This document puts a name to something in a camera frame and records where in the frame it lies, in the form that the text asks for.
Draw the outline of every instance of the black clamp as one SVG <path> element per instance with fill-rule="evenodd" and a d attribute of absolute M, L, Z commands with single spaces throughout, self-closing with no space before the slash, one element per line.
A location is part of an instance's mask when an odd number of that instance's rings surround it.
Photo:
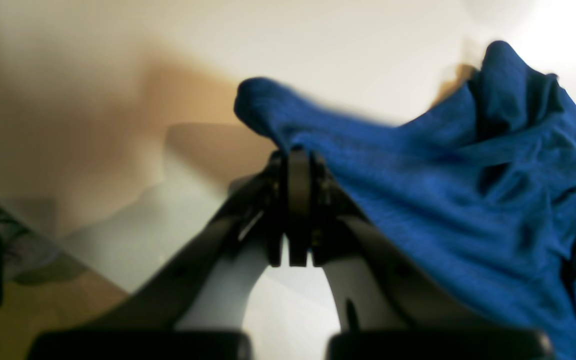
<path fill-rule="evenodd" d="M 81 328 L 38 338 L 30 360 L 252 358 L 242 326 L 268 265 L 306 266 L 329 282 L 342 333 L 327 358 L 535 360 L 539 330 L 496 325 L 447 294 L 375 228 L 315 153 L 276 152 L 203 231 L 124 304 Z"/>

